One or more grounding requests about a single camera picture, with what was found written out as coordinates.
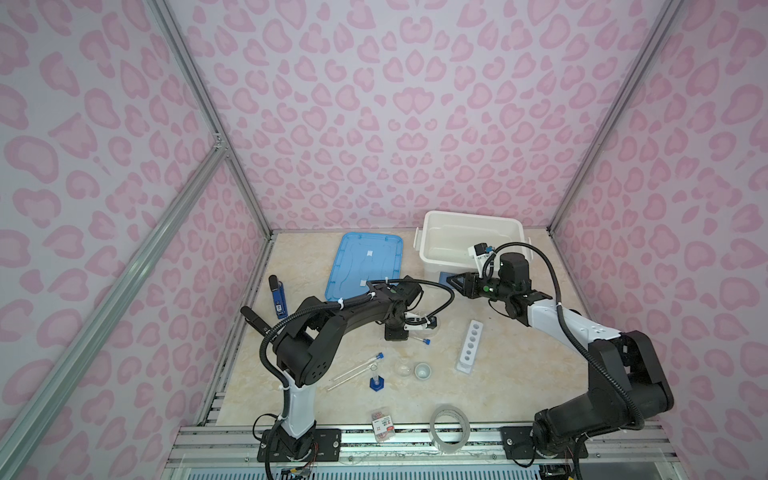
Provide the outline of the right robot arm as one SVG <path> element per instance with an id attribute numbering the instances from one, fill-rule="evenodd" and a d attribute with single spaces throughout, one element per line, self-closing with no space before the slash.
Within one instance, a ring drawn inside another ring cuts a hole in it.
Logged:
<path id="1" fill-rule="evenodd" d="M 652 340 L 596 323 L 563 304 L 550 260 L 544 262 L 553 292 L 534 288 L 523 242 L 487 247 L 477 273 L 465 279 L 468 298 L 501 302 L 506 315 L 572 348 L 587 364 L 585 393 L 538 412 L 531 444 L 541 456 L 577 455 L 591 437 L 639 431 L 647 420 L 672 409 L 672 389 Z"/>

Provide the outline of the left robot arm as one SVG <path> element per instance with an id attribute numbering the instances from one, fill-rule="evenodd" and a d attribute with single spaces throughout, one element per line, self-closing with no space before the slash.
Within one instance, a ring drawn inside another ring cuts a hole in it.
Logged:
<path id="1" fill-rule="evenodd" d="M 438 314 L 455 299 L 455 290 L 439 282 L 415 279 L 372 280 L 350 298 L 306 298 L 298 310 L 268 325 L 250 307 L 240 313 L 262 336 L 259 359 L 280 382 L 282 410 L 259 438 L 260 460 L 268 465 L 320 456 L 315 418 L 316 384 L 328 372 L 345 335 L 368 324 L 380 325 L 387 341 L 405 341 L 411 327 L 431 329 Z"/>

